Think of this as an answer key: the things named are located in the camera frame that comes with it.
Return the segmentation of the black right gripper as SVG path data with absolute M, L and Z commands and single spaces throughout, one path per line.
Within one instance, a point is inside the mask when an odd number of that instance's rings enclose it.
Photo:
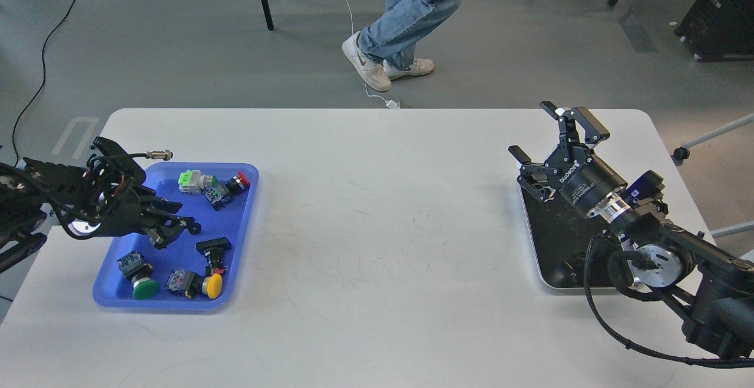
M 558 144 L 544 163 L 534 163 L 518 146 L 507 151 L 519 163 L 518 184 L 540 203 L 559 192 L 583 217 L 604 215 L 608 203 L 619 200 L 627 181 L 597 155 L 593 148 L 610 132 L 587 107 L 565 109 L 550 101 L 540 107 L 558 122 Z

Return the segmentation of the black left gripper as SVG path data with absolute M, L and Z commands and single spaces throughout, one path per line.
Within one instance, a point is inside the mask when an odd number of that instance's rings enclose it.
M 156 214 L 177 214 L 183 203 L 156 197 L 155 191 L 127 191 L 120 198 L 115 213 L 106 222 L 106 236 L 140 233 L 156 249 L 167 248 L 185 231 L 196 235 L 201 224 L 194 217 L 157 217 Z

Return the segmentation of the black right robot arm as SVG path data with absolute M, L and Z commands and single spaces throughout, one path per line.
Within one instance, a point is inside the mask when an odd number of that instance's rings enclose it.
M 587 107 L 541 108 L 558 122 L 558 144 L 543 163 L 520 147 L 517 183 L 540 203 L 556 195 L 584 218 L 598 217 L 608 229 L 594 235 L 583 267 L 584 293 L 600 326 L 626 349 L 650 357 L 713 369 L 752 367 L 752 262 L 734 257 L 668 219 L 663 178 L 648 170 L 633 184 L 598 157 L 594 147 L 610 137 Z M 620 294 L 660 301 L 682 320 L 688 343 L 713 353 L 696 359 L 660 353 L 614 331 L 596 310 L 591 268 L 598 238 L 619 243 L 609 254 L 607 273 Z

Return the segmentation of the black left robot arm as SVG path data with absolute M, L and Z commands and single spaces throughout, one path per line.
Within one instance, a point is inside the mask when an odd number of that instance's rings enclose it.
M 129 154 L 118 143 L 96 137 L 98 150 L 84 167 L 24 158 L 24 168 L 2 164 L 2 271 L 37 252 L 47 240 L 38 228 L 53 214 L 76 240 L 147 236 L 166 248 L 184 231 L 197 234 L 194 217 L 180 216 L 181 203 L 145 186 L 137 158 L 170 160 L 170 150 Z

